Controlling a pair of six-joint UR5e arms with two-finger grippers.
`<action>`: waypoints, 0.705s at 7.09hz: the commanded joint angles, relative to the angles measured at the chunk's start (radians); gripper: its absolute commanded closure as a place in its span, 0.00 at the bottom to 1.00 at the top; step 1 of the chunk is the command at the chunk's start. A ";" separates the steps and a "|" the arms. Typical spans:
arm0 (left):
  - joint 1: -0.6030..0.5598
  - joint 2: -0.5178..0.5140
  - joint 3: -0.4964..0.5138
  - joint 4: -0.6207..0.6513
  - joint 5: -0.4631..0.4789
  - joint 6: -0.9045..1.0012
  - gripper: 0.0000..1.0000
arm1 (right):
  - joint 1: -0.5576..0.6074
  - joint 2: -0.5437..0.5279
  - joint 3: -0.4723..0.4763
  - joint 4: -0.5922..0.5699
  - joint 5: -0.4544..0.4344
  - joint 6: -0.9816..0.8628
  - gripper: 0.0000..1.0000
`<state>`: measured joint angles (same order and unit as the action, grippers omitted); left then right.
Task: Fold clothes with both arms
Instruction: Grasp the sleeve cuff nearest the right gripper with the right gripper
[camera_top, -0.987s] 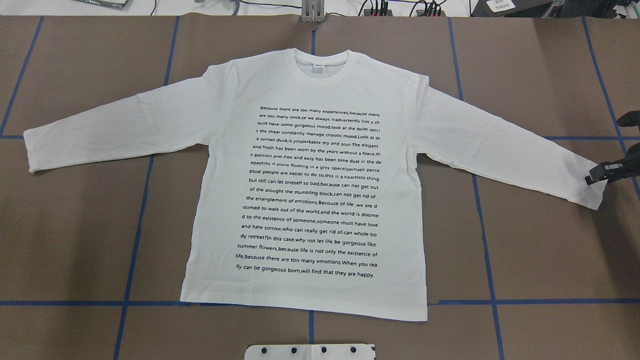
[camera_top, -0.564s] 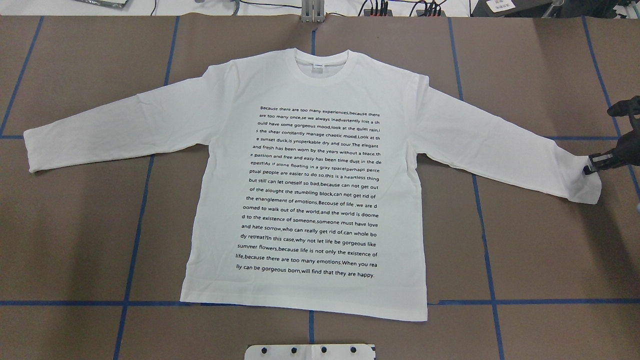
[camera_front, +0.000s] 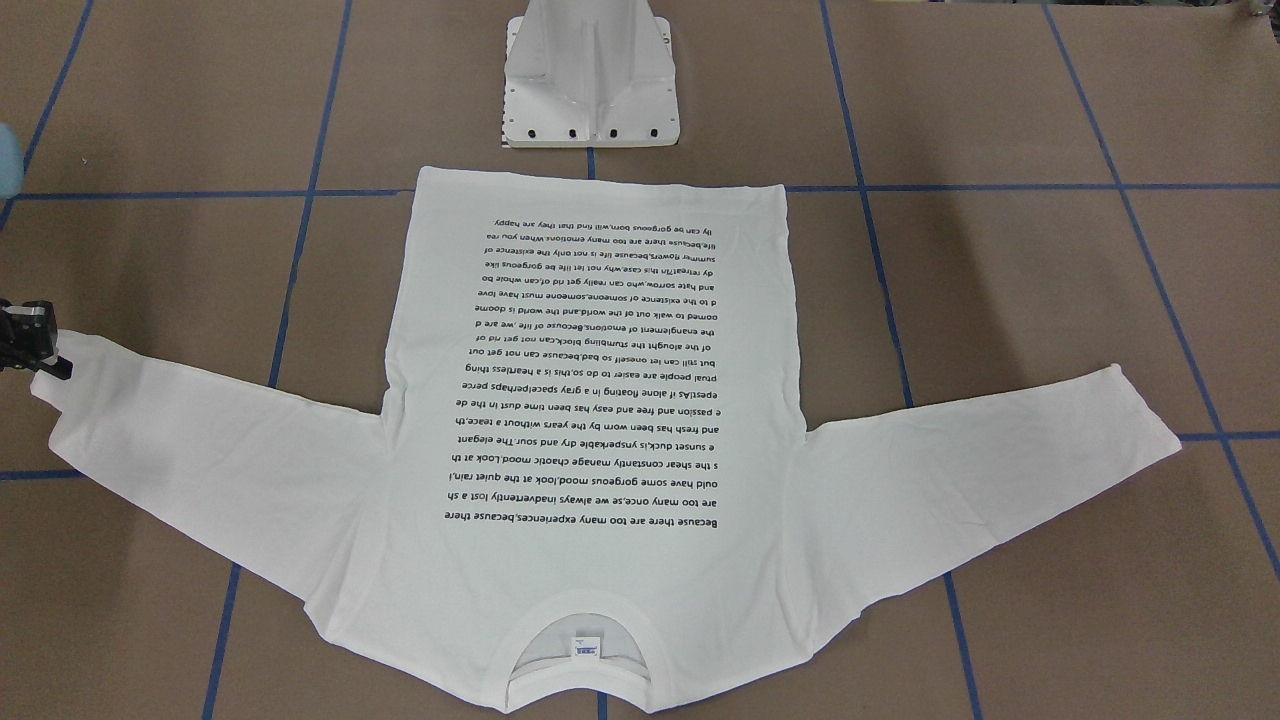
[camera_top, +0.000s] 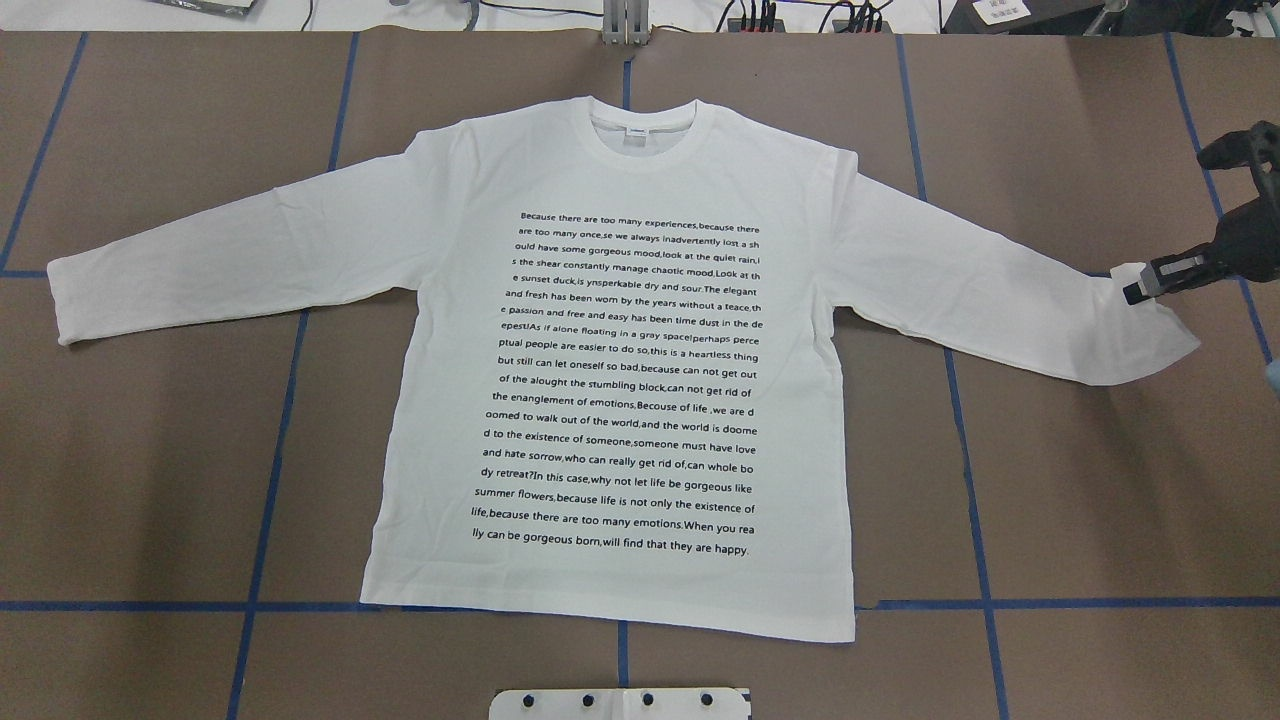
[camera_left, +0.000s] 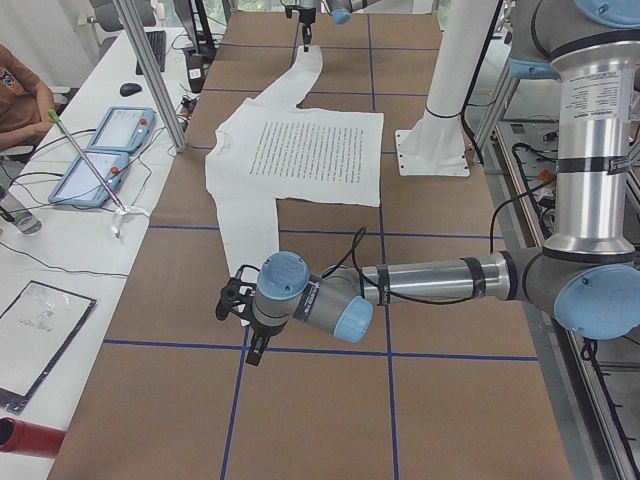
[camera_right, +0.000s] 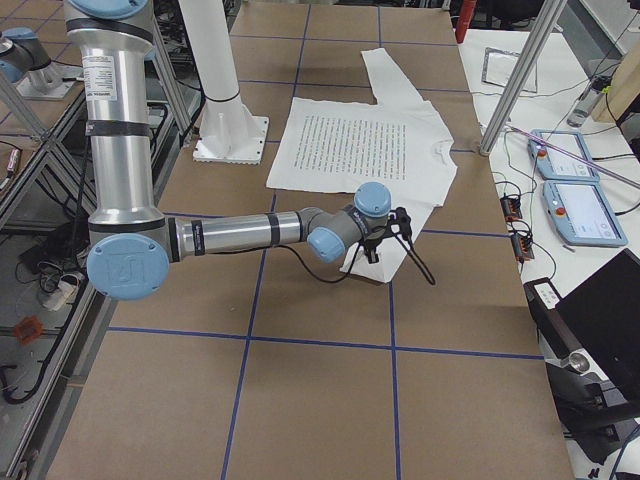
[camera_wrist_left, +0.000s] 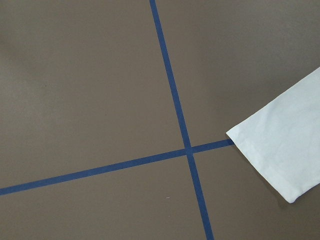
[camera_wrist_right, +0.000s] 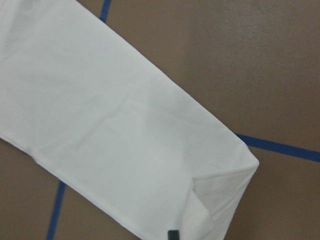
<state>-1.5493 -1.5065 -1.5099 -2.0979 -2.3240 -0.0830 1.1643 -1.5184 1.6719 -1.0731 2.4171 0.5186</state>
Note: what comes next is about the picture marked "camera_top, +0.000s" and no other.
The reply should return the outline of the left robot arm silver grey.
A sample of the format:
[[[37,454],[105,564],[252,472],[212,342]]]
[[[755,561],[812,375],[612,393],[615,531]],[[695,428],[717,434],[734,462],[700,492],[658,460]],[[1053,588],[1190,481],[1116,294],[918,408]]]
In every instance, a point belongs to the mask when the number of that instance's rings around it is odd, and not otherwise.
[[[1124,287],[1130,305],[1226,279],[1271,282],[1279,273],[1279,128],[1266,120],[1216,138],[1197,154],[1204,170],[1245,168],[1258,196],[1222,214],[1215,237],[1185,252],[1161,256],[1140,266],[1138,279]]]

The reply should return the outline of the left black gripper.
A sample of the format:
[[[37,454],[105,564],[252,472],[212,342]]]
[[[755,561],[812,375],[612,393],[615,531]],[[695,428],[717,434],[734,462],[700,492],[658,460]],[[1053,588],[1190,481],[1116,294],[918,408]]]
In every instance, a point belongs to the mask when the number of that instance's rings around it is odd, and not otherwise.
[[[1156,258],[1142,266],[1138,281],[1125,286],[1123,292],[1129,305],[1137,305],[1229,275],[1257,283],[1267,281],[1267,209],[1263,205],[1240,205],[1228,211],[1203,252]]]

